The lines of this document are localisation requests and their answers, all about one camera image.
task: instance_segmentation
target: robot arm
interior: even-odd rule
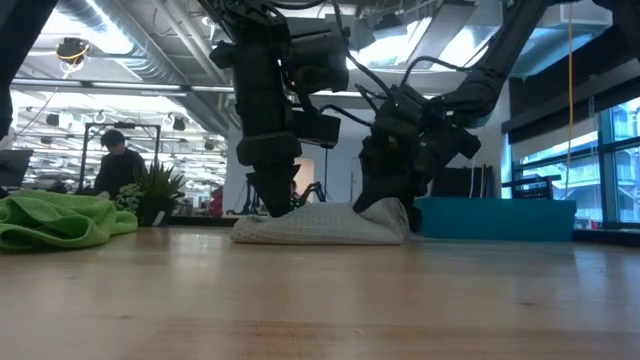
[[[308,95],[327,88],[346,89],[347,31],[338,21],[338,26],[291,34],[286,18],[277,10],[283,4],[272,1],[198,1],[234,41],[218,44],[210,57],[234,74],[236,109],[243,131],[238,159],[243,165],[253,166],[255,172],[248,175],[249,181],[271,215],[281,216],[291,210],[289,184],[298,170],[293,159],[301,154],[299,139],[326,147],[337,142],[339,119],[320,114]],[[473,68],[463,69],[468,75],[458,89],[431,100],[424,99],[405,81],[389,89],[354,61],[380,84],[386,96],[376,112],[371,135],[363,141],[363,192],[354,210],[361,212],[384,197],[397,197],[416,230],[421,219],[412,206],[413,199],[425,194],[427,184],[458,153],[471,158],[478,151],[478,139],[466,129],[486,123],[509,72],[547,7],[570,1],[514,0],[487,52]],[[637,48],[638,1],[596,1],[614,12],[629,47]],[[331,2],[337,8],[335,0]],[[285,87],[298,95],[304,111],[292,110]]]
[[[354,210],[361,212],[382,198],[397,197],[407,210],[412,229],[417,230],[421,214],[413,207],[414,198],[426,193],[427,184],[458,153],[469,159],[475,155],[480,142],[465,129],[486,124],[515,61],[547,7],[571,1],[515,1],[483,57],[472,69],[458,69],[468,75],[450,93],[425,100],[404,81],[392,88],[393,96],[377,112],[371,135],[363,141],[363,192]],[[629,47],[637,48],[640,3],[598,3],[613,10],[615,26],[624,29]]]

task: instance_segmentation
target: light fixture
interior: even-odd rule
[[[51,80],[51,79],[13,79],[11,85],[35,85],[35,86],[57,86],[57,87],[82,87],[80,81],[75,80]]]
[[[212,151],[215,147],[215,143],[211,139],[207,139],[207,141],[204,142],[204,149],[207,151]]]
[[[96,124],[102,124],[107,119],[107,116],[102,112],[102,110],[98,111],[97,114],[93,115],[93,122]]]
[[[93,86],[98,88],[121,88],[121,89],[132,89],[132,90],[180,90],[180,85],[162,85],[162,84],[145,84],[145,83],[118,83],[118,82],[107,82],[107,81],[95,81],[92,83]]]
[[[45,121],[46,121],[47,125],[60,126],[60,115],[58,115],[58,114],[49,114],[49,115],[47,115],[47,119]]]
[[[184,118],[182,116],[177,116],[173,120],[173,130],[177,131],[185,131],[187,125],[184,123]]]
[[[187,97],[187,93],[168,93],[158,91],[141,91],[142,96],[166,96],[166,97]]]

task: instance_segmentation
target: dark hair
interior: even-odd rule
[[[112,147],[119,144],[124,144],[124,135],[118,130],[111,129],[102,135],[100,138],[102,146]]]

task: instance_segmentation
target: metal frame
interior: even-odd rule
[[[93,140],[93,138],[100,133],[106,127],[113,127],[115,129],[135,129],[135,128],[153,128],[156,129],[156,148],[154,152],[154,162],[158,162],[158,152],[160,150],[160,131],[162,127],[160,125],[140,125],[133,123],[114,123],[114,124],[99,124],[99,123],[86,123],[84,125],[84,139],[82,143],[82,160],[80,161],[80,179],[78,180],[78,190],[82,191],[84,189],[84,177],[85,177],[85,167],[87,164],[87,148],[89,146],[89,141]],[[90,134],[89,130],[92,127],[100,127],[98,133]]]

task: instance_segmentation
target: plant pot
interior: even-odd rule
[[[167,225],[167,221],[173,209],[175,201],[170,199],[147,199],[142,198],[138,207],[138,226],[141,227],[162,227]]]

